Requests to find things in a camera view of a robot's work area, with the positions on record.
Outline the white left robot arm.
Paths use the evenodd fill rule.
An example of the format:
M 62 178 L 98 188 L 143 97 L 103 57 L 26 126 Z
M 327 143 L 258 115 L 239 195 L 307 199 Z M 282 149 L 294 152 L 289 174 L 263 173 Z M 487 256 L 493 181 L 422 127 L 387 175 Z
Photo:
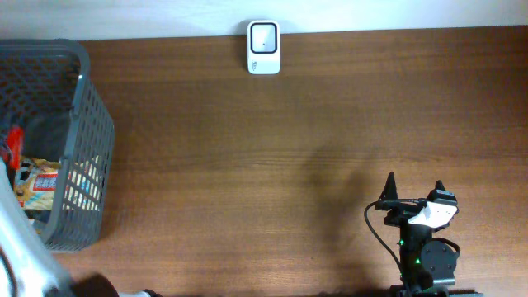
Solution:
M 71 281 L 30 225 L 2 163 L 1 296 L 70 295 Z

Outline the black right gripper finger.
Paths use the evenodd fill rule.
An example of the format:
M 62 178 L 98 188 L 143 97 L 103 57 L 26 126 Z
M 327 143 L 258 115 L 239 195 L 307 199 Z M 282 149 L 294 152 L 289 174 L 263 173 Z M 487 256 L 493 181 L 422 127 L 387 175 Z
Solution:
M 433 190 L 427 196 L 430 202 L 456 202 L 455 194 L 446 190 L 442 181 L 438 180 Z
M 394 172 L 390 172 L 387 177 L 386 183 L 384 185 L 384 189 L 382 191 L 382 200 L 397 200 L 397 199 L 398 199 L 398 193 L 397 193 Z

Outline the yellow snack bag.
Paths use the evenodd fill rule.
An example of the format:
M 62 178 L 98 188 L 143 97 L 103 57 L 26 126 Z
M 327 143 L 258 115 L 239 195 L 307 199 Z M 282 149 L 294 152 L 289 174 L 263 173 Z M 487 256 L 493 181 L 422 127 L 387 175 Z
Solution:
M 100 173 L 94 162 L 75 163 L 68 170 L 65 183 L 64 209 L 77 206 L 83 210 L 99 210 L 102 191 L 99 182 Z M 45 159 L 23 158 L 15 175 L 14 192 L 24 210 L 51 210 L 54 201 L 57 181 L 59 180 L 60 163 Z

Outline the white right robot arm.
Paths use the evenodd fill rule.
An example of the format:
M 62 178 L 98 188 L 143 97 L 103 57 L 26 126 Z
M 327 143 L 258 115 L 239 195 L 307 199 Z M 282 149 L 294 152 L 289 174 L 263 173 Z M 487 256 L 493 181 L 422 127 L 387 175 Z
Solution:
M 455 194 L 437 181 L 425 198 L 400 199 L 390 172 L 374 207 L 387 213 L 385 225 L 399 229 L 396 263 L 402 284 L 392 286 L 391 294 L 447 296 L 447 288 L 455 283 L 460 247 L 433 234 L 449 227 L 458 214 Z

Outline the red sweets bag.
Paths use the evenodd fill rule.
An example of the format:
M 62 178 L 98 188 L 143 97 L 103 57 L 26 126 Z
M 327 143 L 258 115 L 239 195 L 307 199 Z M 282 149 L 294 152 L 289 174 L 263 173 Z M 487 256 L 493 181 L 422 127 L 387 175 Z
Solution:
M 14 125 L 7 133 L 6 144 L 9 148 L 7 165 L 15 171 L 21 166 L 23 143 L 24 130 L 20 126 Z

